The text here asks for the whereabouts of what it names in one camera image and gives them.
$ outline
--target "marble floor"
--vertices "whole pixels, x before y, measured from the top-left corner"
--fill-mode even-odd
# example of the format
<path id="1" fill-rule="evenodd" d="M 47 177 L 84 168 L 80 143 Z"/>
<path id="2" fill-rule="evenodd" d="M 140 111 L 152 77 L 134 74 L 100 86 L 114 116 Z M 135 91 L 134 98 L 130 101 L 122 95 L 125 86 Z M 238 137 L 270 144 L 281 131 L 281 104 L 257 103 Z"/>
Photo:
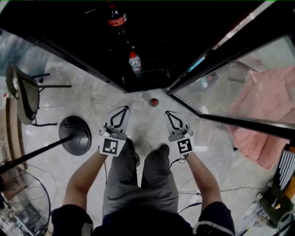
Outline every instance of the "marble floor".
<path id="1" fill-rule="evenodd" d="M 216 177 L 225 204 L 232 212 L 239 227 L 246 209 L 254 201 L 258 189 L 272 178 L 276 167 L 267 171 L 257 164 L 232 151 L 232 142 L 226 128 L 218 123 L 201 120 L 184 107 L 168 97 L 162 90 L 152 90 L 133 94 L 123 94 L 96 77 L 75 66 L 50 55 L 46 73 L 46 84 L 71 84 L 72 88 L 48 88 L 41 92 L 38 123 L 57 122 L 69 115 L 83 118 L 92 133 L 92 146 L 83 156 L 72 156 L 62 146 L 53 148 L 28 161 L 29 173 L 36 176 L 46 187 L 52 209 L 61 206 L 66 185 L 73 172 L 89 158 L 98 147 L 98 130 L 103 125 L 106 114 L 119 106 L 128 105 L 131 109 L 127 135 L 135 142 L 135 148 L 144 160 L 146 155 L 160 143 L 168 142 L 168 130 L 165 123 L 166 110 L 179 112 L 188 118 L 194 131 L 196 154 Z M 151 98 L 157 98 L 159 105 L 152 107 Z M 59 139 L 58 126 L 35 127 L 23 125 L 25 153 L 32 152 Z M 170 153 L 170 160 L 177 155 Z M 106 161 L 110 169 L 111 158 Z M 138 181 L 141 181 L 143 165 L 138 167 Z M 178 209 L 199 201 L 194 193 L 198 188 L 193 181 L 186 163 L 175 163 L 171 167 L 176 185 L 180 192 Z M 96 226 L 102 221 L 102 199 L 105 187 L 105 171 L 102 169 L 88 195 L 88 213 Z M 200 206 L 184 210 L 181 215 L 192 225 L 198 221 Z"/>

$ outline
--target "fan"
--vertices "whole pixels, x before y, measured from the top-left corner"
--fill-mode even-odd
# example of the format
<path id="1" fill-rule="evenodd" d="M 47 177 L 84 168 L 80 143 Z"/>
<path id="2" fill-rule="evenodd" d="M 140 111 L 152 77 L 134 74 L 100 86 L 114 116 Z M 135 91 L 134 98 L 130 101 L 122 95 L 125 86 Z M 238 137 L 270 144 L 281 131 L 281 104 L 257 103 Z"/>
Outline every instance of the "fan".
<path id="1" fill-rule="evenodd" d="M 1 175 L 0 236 L 42 236 L 50 219 L 50 200 L 43 184 L 15 167 Z"/>

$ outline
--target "pink cloth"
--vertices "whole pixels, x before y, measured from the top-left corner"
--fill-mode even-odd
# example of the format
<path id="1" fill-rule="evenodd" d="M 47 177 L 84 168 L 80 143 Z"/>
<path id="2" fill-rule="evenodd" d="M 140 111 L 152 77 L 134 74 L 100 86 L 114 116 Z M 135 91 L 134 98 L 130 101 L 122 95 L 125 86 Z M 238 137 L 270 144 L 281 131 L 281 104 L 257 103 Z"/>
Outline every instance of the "pink cloth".
<path id="1" fill-rule="evenodd" d="M 295 96 L 295 66 L 253 72 L 230 105 L 230 115 L 294 124 L 292 89 Z M 283 147 L 289 143 L 288 140 L 252 130 L 234 126 L 227 128 L 235 147 L 243 156 L 266 169 L 270 169 L 280 159 Z"/>

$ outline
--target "round base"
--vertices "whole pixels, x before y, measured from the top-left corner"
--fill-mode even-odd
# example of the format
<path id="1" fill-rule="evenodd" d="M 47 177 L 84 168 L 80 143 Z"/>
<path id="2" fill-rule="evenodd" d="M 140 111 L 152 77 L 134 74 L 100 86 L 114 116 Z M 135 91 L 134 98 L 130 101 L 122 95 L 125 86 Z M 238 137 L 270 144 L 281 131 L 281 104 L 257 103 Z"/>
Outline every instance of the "round base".
<path id="1" fill-rule="evenodd" d="M 63 143 L 65 150 L 75 156 L 85 154 L 91 146 L 91 132 L 88 125 L 78 116 L 68 116 L 60 123 L 59 138 L 73 135 L 74 138 Z"/>

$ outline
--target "bottle cap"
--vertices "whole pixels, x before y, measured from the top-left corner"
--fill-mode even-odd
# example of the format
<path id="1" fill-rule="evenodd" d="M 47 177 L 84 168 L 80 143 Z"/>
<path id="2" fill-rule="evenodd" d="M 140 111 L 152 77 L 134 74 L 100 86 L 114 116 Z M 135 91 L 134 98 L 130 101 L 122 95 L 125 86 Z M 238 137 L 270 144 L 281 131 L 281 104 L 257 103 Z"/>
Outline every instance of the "bottle cap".
<path id="1" fill-rule="evenodd" d="M 135 58 L 136 57 L 136 53 L 135 52 L 130 52 L 129 53 L 129 57 L 130 58 Z"/>
<path id="2" fill-rule="evenodd" d="M 106 3 L 108 4 L 108 8 L 115 8 L 114 1 L 106 1 Z"/>

